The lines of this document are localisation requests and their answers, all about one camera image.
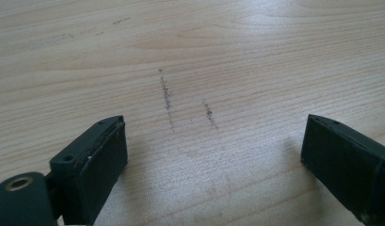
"round hole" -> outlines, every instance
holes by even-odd
[[[69,162],[69,161],[72,161],[72,156],[71,155],[66,155],[63,160],[65,160],[66,162]]]
[[[32,182],[33,182],[33,178],[31,178],[31,177],[21,177],[21,178],[18,178],[18,179],[11,181],[9,184],[7,184],[5,189],[8,191],[20,190],[24,187],[27,187]]]

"black clamp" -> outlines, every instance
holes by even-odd
[[[50,161],[51,172],[0,184],[0,226],[92,225],[127,165],[123,116],[98,121]]]
[[[385,225],[385,146],[310,115],[301,162],[365,225]]]

